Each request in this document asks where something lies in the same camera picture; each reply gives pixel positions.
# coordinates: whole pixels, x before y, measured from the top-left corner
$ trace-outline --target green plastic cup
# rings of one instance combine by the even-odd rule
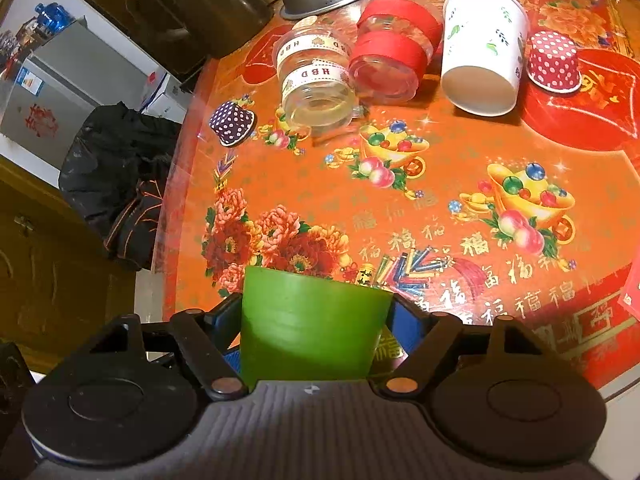
[[[257,380],[367,376],[392,294],[281,270],[247,267],[240,371]]]

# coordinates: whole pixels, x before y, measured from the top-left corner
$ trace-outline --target blue water bottle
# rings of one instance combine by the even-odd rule
[[[73,21],[71,14],[65,7],[54,2],[48,6],[37,4],[35,11],[38,13],[38,24],[44,27],[50,34],[57,34]]]

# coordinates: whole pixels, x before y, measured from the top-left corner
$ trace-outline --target cabinet door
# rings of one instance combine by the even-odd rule
[[[160,65],[181,82],[199,68],[206,57],[204,48],[191,38],[174,42],[157,41],[145,34],[126,8],[125,0],[85,0],[105,18],[129,36]],[[181,25],[155,0],[140,0],[145,16],[155,16],[159,30],[179,28]]]
[[[0,339],[46,373],[114,316],[133,311],[135,273],[83,225],[0,182]]]

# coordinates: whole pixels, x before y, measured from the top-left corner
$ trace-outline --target screw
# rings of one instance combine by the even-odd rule
[[[242,381],[237,377],[220,377],[211,383],[212,389],[219,394],[234,394],[242,390]]]
[[[395,394],[410,394],[418,389],[418,383],[408,377],[394,377],[386,382],[386,387]]]

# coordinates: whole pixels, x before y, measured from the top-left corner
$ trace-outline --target black bag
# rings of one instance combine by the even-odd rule
[[[96,108],[66,154],[58,187],[111,256],[150,269],[162,195],[180,124]]]

